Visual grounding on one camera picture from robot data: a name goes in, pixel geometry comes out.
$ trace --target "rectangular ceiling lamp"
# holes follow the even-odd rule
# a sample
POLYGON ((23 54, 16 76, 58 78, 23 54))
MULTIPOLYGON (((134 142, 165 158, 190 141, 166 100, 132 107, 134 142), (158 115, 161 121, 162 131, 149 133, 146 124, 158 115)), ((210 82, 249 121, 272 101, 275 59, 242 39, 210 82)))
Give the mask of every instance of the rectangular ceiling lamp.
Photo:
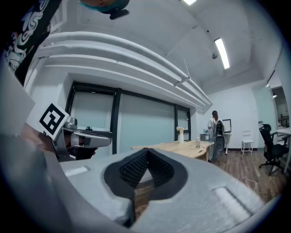
POLYGON ((220 53, 220 57, 222 59, 223 62, 223 66, 225 69, 229 68, 229 62, 228 62, 228 58, 227 58, 227 54, 226 54, 226 49, 224 47, 223 41, 221 38, 217 38, 215 41, 215 44, 218 48, 218 51, 220 53))
POLYGON ((196 0, 184 0, 188 5, 191 5, 193 2, 196 2, 196 0))

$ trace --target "desk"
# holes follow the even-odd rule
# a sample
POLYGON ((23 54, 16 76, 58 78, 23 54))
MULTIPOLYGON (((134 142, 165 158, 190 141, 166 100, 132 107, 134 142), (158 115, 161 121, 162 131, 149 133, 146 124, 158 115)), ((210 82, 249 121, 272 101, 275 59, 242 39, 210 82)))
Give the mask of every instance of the desk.
POLYGON ((229 141, 230 141, 230 139, 231 139, 231 133, 225 133, 224 136, 227 137, 227 140, 228 140, 228 142, 225 143, 225 144, 226 144, 226 155, 227 155, 227 152, 228 152, 228 145, 229 145, 229 141))
POLYGON ((196 141, 184 142, 179 144, 178 142, 167 142, 160 143, 153 146, 137 146, 132 147, 132 149, 141 149, 141 148, 153 148, 161 149, 164 151, 174 152, 180 155, 184 155, 190 158, 197 158, 201 160, 208 161, 209 156, 209 146, 213 145, 214 142, 200 142, 200 148, 196 148, 196 141))
MULTIPOLYGON (((276 132, 284 134, 284 135, 291 135, 291 128, 278 129, 278 130, 276 130, 276 132)), ((287 171, 287 168, 288 168, 288 165, 289 165, 289 161, 290 161, 290 157, 291 157, 290 141, 291 141, 291 137, 288 138, 289 153, 288 153, 286 165, 284 167, 284 173, 286 173, 286 171, 287 171)))

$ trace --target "white chair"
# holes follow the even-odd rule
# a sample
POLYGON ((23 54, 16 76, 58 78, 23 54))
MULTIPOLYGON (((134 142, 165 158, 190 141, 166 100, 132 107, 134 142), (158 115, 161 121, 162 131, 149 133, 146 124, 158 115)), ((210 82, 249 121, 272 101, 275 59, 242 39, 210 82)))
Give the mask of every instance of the white chair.
POLYGON ((241 142, 242 154, 244 154, 244 152, 251 152, 251 154, 253 154, 253 146, 254 146, 254 140, 252 140, 252 138, 251 138, 251 131, 250 130, 243 130, 242 131, 242 142, 241 142), (246 143, 251 144, 251 149, 249 147, 249 149, 245 151, 246 143))

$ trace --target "light wood tabletop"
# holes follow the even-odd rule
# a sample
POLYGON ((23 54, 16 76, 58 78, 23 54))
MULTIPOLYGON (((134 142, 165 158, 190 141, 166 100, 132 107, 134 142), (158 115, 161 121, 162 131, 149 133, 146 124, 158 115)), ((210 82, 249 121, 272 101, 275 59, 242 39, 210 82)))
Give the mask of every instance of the light wood tabletop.
POLYGON ((164 151, 174 152, 180 155, 184 155, 190 158, 197 158, 208 161, 209 156, 209 146, 213 145, 214 142, 200 142, 200 148, 196 148, 196 141, 184 142, 179 144, 176 142, 167 142, 160 143, 153 146, 136 146, 132 149, 141 149, 141 148, 153 148, 160 149, 164 151))

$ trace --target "white desk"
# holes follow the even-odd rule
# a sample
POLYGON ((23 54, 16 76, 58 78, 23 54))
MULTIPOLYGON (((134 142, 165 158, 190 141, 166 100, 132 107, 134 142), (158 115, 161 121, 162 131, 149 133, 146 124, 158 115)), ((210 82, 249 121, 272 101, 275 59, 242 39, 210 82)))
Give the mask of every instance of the white desk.
MULTIPOLYGON (((276 132, 284 134, 284 135, 291 135, 291 128, 278 129, 278 130, 276 130, 276 132)), ((287 171, 287 168, 288 168, 288 165, 289 165, 289 161, 290 161, 290 157, 291 157, 290 141, 291 141, 291 137, 288 138, 289 153, 288 153, 286 165, 284 167, 284 173, 286 173, 286 171, 287 171)))
POLYGON ((228 140, 227 144, 225 143, 226 144, 226 155, 227 155, 229 141, 231 140, 231 133, 225 133, 224 136, 227 137, 227 140, 228 140))

